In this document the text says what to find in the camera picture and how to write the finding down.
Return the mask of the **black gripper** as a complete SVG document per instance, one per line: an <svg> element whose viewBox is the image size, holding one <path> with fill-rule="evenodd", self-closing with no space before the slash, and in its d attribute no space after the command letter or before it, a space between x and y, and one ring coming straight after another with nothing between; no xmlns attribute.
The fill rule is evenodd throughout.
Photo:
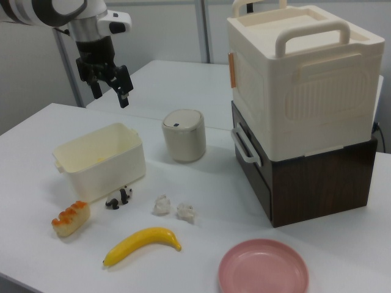
<svg viewBox="0 0 391 293"><path fill-rule="evenodd" d="M133 83L125 65L117 67L114 63L114 46L111 37L103 37L92 42L76 42L80 58L76 60L82 81L90 85L93 97L102 97L98 81L104 81L117 93L120 107L129 105L129 92Z"/></svg>

